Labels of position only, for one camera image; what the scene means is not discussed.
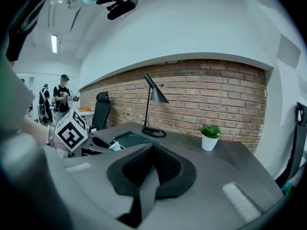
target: ceiling light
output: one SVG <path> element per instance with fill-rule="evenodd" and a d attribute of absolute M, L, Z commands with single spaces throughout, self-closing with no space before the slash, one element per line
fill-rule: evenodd
<path fill-rule="evenodd" d="M 58 36 L 57 35 L 51 35 L 51 43 L 52 43 L 52 51 L 53 53 L 58 52 Z"/>

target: brick wall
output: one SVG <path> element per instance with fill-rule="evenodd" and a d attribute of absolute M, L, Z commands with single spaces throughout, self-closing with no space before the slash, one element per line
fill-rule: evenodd
<path fill-rule="evenodd" d="M 262 69 L 221 60 L 183 60 L 146 66 L 101 80 L 81 90 L 81 106 L 95 107 L 96 95 L 109 91 L 112 109 L 107 126 L 143 124 L 148 73 L 169 104 L 150 101 L 152 127 L 201 136 L 202 124 L 222 127 L 221 140 L 241 141 L 251 152 L 259 143 L 266 110 Z"/>

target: black cap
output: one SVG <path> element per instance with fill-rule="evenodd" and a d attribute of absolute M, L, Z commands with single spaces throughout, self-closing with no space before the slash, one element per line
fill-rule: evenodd
<path fill-rule="evenodd" d="M 61 80 L 69 81 L 69 77 L 68 77 L 66 74 L 63 74 L 63 75 L 61 76 Z"/>

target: chair backrest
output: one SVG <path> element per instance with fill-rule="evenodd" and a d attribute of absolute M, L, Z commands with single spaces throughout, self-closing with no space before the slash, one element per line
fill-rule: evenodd
<path fill-rule="evenodd" d="M 108 92 L 101 92 L 96 96 L 95 113 L 92 121 L 92 125 L 95 125 L 97 130 L 104 129 L 106 127 L 106 120 L 109 116 L 111 109 L 111 102 L 109 101 Z"/>

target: white ceiling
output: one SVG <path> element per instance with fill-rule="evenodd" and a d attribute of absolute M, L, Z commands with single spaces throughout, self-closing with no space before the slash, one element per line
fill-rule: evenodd
<path fill-rule="evenodd" d="M 107 19 L 105 6 L 84 4 L 83 0 L 74 0 L 69 8 L 67 0 L 47 0 L 39 17 L 38 24 L 28 37 L 25 47 L 33 47 L 40 52 L 52 54 L 51 35 L 58 35 L 58 55 L 83 60 L 92 45 L 104 33 L 124 18 L 114 21 Z M 139 0 L 139 5 L 147 0 Z M 77 11 L 79 15 L 71 30 Z"/>

